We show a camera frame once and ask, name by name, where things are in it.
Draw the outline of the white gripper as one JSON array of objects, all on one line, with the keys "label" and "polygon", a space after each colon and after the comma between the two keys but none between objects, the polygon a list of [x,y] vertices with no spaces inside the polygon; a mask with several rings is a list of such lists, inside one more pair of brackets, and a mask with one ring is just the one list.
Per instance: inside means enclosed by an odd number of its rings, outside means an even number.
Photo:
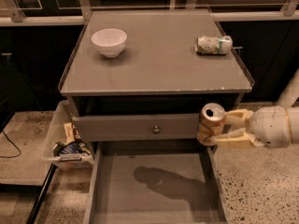
[{"label": "white gripper", "polygon": [[[250,118],[253,134],[245,129],[250,124]],[[208,137],[210,145],[246,149],[288,147],[292,143],[290,115],[279,105],[263,107],[255,113],[247,109],[228,111],[225,113],[225,124],[241,129]]]}]

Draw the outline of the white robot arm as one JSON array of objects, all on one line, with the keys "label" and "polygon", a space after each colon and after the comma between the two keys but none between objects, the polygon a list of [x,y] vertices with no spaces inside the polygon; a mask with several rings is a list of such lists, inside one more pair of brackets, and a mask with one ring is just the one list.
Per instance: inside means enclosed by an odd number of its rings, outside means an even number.
[{"label": "white robot arm", "polygon": [[236,109],[226,113],[225,124],[232,130],[209,138],[219,147],[281,148],[299,144],[299,68],[272,106],[256,111]]}]

